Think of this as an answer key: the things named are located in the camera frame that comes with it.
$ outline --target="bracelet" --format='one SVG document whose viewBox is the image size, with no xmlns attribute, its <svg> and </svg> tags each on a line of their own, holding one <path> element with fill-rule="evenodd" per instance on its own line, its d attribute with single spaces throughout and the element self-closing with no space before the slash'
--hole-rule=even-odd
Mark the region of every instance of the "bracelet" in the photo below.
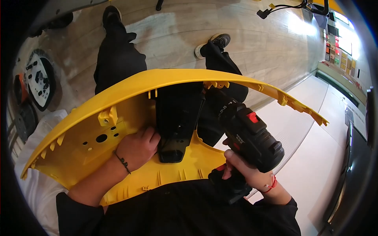
<svg viewBox="0 0 378 236">
<path fill-rule="evenodd" d="M 269 188 L 269 190 L 261 193 L 268 193 L 270 190 L 272 190 L 272 188 L 275 188 L 277 186 L 276 176 L 273 173 L 271 173 L 270 176 L 272 176 L 272 186 L 266 184 L 264 187 Z"/>
<path fill-rule="evenodd" d="M 131 174 L 131 172 L 129 171 L 129 168 L 127 167 L 127 162 L 125 162 L 125 159 L 123 158 L 120 158 L 117 153 L 116 153 L 116 150 L 113 151 L 114 155 L 116 155 L 116 157 L 119 159 L 119 161 L 122 163 L 122 165 L 126 168 L 127 172 L 129 174 Z"/>
</svg>

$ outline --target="red string bracelet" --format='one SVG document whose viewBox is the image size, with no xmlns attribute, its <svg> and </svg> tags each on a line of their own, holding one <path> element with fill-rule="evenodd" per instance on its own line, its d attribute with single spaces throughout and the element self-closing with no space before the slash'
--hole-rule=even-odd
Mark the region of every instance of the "red string bracelet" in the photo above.
<svg viewBox="0 0 378 236">
<path fill-rule="evenodd" d="M 272 176 L 272 186 L 266 184 L 264 187 L 269 188 L 269 190 L 261 193 L 268 193 L 270 190 L 272 190 L 272 188 L 275 188 L 277 186 L 276 176 L 273 173 L 271 173 L 270 176 Z"/>
</svg>

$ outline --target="cordless drill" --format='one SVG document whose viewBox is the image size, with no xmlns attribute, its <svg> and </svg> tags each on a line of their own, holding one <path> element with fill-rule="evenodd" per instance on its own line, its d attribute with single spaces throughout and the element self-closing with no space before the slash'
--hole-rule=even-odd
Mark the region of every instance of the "cordless drill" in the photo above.
<svg viewBox="0 0 378 236">
<path fill-rule="evenodd" d="M 210 88 L 205 92 L 206 103 L 225 129 L 231 150 L 256 166 L 260 172 L 266 173 L 276 167 L 284 157 L 284 149 L 281 142 L 267 131 L 264 121 L 221 89 Z M 223 180 L 225 168 L 226 164 L 212 170 L 208 177 L 225 200 L 233 204 L 247 196 L 252 188 L 236 168 L 231 171 L 229 179 Z"/>
</svg>

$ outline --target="person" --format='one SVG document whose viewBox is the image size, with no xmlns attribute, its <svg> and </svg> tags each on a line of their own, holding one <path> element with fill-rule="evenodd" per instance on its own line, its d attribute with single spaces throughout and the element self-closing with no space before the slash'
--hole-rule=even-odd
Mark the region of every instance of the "person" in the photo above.
<svg viewBox="0 0 378 236">
<path fill-rule="evenodd" d="M 130 43 L 135 33 L 127 33 L 118 9 L 108 6 L 103 15 L 106 30 L 94 73 L 96 94 L 119 81 L 147 69 L 145 58 Z M 215 35 L 195 49 L 206 58 L 206 68 L 241 74 L 224 47 L 227 34 Z M 248 89 L 231 83 L 225 92 L 243 102 Z M 198 131 L 204 142 L 215 144 L 224 132 L 209 123 L 210 113 L 200 114 Z M 247 183 L 264 198 L 255 204 L 242 198 L 229 205 L 208 179 L 162 185 L 108 207 L 99 205 L 114 185 L 139 169 L 157 151 L 160 136 L 148 127 L 125 136 L 116 151 L 99 169 L 78 182 L 68 192 L 56 196 L 59 232 L 65 235 L 300 235 L 295 220 L 297 204 L 271 172 L 261 173 L 232 150 L 224 153 L 227 168 L 223 179 L 238 169 Z"/>
</svg>

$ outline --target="sneaker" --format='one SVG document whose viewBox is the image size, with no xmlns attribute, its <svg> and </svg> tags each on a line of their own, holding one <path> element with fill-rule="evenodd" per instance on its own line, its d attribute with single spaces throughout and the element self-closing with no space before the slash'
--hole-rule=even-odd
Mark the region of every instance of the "sneaker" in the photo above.
<svg viewBox="0 0 378 236">
<path fill-rule="evenodd" d="M 216 35 L 213 35 L 210 40 L 216 46 L 223 49 L 230 43 L 231 37 L 230 37 L 229 34 L 216 34 Z M 201 55 L 201 48 L 202 48 L 203 45 L 205 45 L 205 43 L 198 45 L 194 49 L 194 54 L 198 59 L 204 59 L 205 58 L 204 56 Z"/>
<path fill-rule="evenodd" d="M 102 15 L 102 26 L 105 29 L 105 26 L 113 21 L 122 21 L 122 14 L 118 8 L 115 6 L 108 6 L 104 10 Z"/>
</svg>

